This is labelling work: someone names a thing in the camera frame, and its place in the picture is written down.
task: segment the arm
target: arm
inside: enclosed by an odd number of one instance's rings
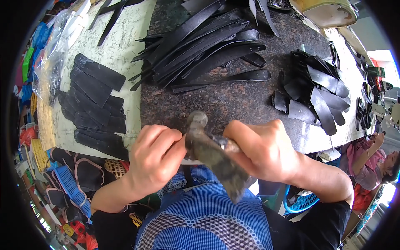
[[[361,168],[366,164],[366,162],[370,159],[370,157],[375,154],[375,152],[378,151],[378,149],[382,146],[383,141],[384,141],[385,135],[383,133],[378,134],[375,137],[375,142],[368,150],[363,152],[360,157],[353,162],[352,166],[349,166],[353,168],[354,174],[357,175]]]
[[[231,157],[250,175],[310,190],[322,202],[346,201],[352,206],[350,178],[339,168],[295,151],[280,120],[260,126],[233,121],[224,136],[235,140],[243,150]]]
[[[182,133],[166,126],[144,126],[132,146],[129,171],[101,187],[91,211],[118,213],[128,203],[155,193],[177,173],[186,154]]]

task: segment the dark stone tabletop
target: dark stone tabletop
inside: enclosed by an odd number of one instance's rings
[[[148,34],[161,33],[175,28],[189,15],[181,6],[182,1],[158,0],[154,8]],[[265,44],[267,49],[258,52],[267,61],[267,68],[272,77],[267,82],[223,83],[200,90],[174,95],[171,90],[159,90],[150,84],[141,87],[141,122],[162,124],[185,131],[184,125],[190,112],[203,110],[208,115],[206,130],[213,134],[222,134],[231,120],[247,124],[259,124],[280,119],[292,140],[296,150],[309,153],[315,148],[306,148],[305,140],[311,138],[309,125],[304,131],[303,122],[289,119],[287,114],[270,105],[270,96],[275,90],[283,91],[279,85],[281,71],[289,72],[290,52],[303,49],[309,54],[321,58],[330,56],[328,41],[321,34],[288,14],[270,11],[272,21],[280,37],[274,36],[269,28],[264,13],[257,10],[258,27],[252,20],[249,27],[257,28],[260,39],[255,42]],[[203,80],[218,80],[241,72],[259,69],[241,59],[232,61],[228,68],[218,67]]]

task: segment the blue apron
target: blue apron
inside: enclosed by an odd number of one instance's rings
[[[262,201],[248,189],[233,204],[217,177],[205,166],[190,169],[196,186],[178,172],[158,195],[161,207],[143,221],[136,250],[272,250]]]

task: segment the yellow plastic basket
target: yellow plastic basket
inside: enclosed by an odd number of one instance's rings
[[[124,166],[120,163],[119,160],[106,159],[104,167],[112,172],[117,179],[121,178],[126,173]]]
[[[37,103],[38,103],[38,97],[35,95],[35,93],[32,93],[32,96],[30,97],[30,111],[32,114],[38,108]]]
[[[46,151],[43,151],[42,149],[42,142],[40,141],[40,139],[32,139],[30,141],[30,143],[32,144],[32,148],[33,148],[33,155],[35,156],[36,159],[36,163],[38,165],[39,171],[43,172],[43,170],[45,168],[47,168],[48,166],[50,166],[48,164],[48,155],[46,153]]]

